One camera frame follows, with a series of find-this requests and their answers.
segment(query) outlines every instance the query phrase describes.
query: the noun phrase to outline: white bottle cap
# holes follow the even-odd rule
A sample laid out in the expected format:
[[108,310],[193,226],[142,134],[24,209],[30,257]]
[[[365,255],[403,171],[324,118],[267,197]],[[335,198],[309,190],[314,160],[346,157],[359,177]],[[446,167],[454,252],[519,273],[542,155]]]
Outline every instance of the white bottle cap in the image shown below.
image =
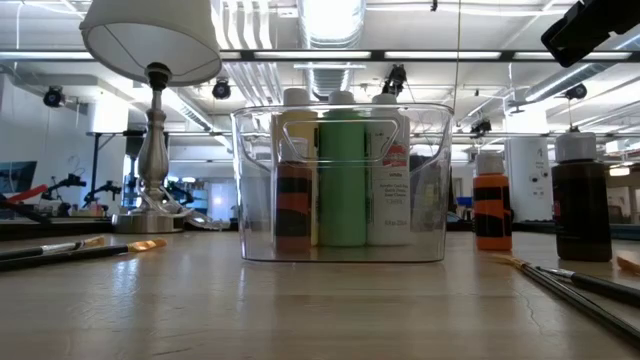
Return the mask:
[[373,97],[372,103],[379,105],[395,105],[398,103],[398,99],[396,99],[395,95],[380,94]]
[[284,91],[284,106],[309,105],[309,93],[305,89],[291,88]]
[[329,94],[329,104],[331,105],[351,105],[355,103],[356,100],[353,94],[348,91],[334,91]]
[[480,153],[476,156],[476,172],[478,175],[504,174],[502,154]]
[[596,134],[567,133],[556,139],[556,161],[595,160]]
[[300,157],[307,157],[309,151],[309,141],[305,138],[290,138],[295,150],[291,148],[286,139],[280,140],[280,162],[282,161],[303,161]]

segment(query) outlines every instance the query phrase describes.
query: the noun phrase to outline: red label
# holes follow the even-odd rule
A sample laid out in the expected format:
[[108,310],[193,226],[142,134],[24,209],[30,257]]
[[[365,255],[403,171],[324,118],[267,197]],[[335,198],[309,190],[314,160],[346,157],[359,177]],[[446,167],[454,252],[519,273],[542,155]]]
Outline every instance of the red label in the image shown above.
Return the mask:
[[407,166],[407,149],[402,145],[391,145],[382,161],[384,166]]

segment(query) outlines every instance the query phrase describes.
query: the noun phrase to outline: security camera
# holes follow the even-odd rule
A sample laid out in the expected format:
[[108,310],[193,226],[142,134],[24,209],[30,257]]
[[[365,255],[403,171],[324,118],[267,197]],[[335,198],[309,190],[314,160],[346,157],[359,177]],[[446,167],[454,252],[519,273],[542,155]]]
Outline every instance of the security camera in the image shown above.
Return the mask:
[[66,96],[62,93],[62,86],[50,86],[49,91],[44,94],[42,99],[47,107],[55,109],[64,106],[66,100]]
[[574,88],[567,90],[567,92],[564,93],[564,97],[566,97],[569,100],[573,100],[573,99],[582,100],[585,97],[587,97],[587,93],[588,93],[587,87],[584,86],[583,84],[580,84]]
[[228,78],[217,78],[216,85],[213,87],[213,97],[218,100],[226,100],[231,96],[231,87]]

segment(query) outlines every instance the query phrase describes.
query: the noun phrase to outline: paintbrush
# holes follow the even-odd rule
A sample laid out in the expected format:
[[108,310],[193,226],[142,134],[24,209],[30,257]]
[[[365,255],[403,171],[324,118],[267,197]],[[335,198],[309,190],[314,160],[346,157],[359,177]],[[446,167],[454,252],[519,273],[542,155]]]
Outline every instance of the paintbrush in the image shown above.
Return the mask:
[[105,246],[100,248],[78,250],[52,255],[41,255],[22,259],[5,260],[0,261],[0,271],[26,269],[42,265],[50,265],[78,260],[97,259],[124,253],[140,253],[166,245],[166,240],[155,239],[125,245]]
[[640,290],[638,289],[564,269],[549,269],[539,266],[536,269],[558,278],[566,279],[580,289],[600,294],[631,306],[640,307]]
[[77,241],[74,243],[43,245],[29,249],[7,251],[0,253],[0,261],[20,259],[25,257],[57,254],[66,251],[74,251],[87,247],[96,247],[104,245],[104,237],[98,236],[87,240]]
[[526,261],[508,255],[494,254],[493,257],[522,271],[533,281],[551,291],[562,300],[568,302],[575,309],[589,316],[601,326],[614,332],[631,346],[640,350],[640,331],[629,323],[611,314],[574,290],[571,290],[550,275],[537,270]]

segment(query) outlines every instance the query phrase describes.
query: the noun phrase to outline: white paint bottle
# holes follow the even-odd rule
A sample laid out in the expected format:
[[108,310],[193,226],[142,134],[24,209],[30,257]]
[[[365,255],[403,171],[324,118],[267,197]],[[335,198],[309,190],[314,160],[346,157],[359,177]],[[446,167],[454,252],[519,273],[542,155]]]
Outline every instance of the white paint bottle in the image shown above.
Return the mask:
[[[397,104],[391,94],[373,98],[374,104]],[[393,125],[384,120],[398,122],[398,135],[382,160],[367,171],[368,231],[367,245],[397,246],[413,243],[411,237],[411,201],[409,178],[409,140],[411,124],[397,109],[375,109],[367,123],[367,152],[370,158],[382,155],[393,135]]]

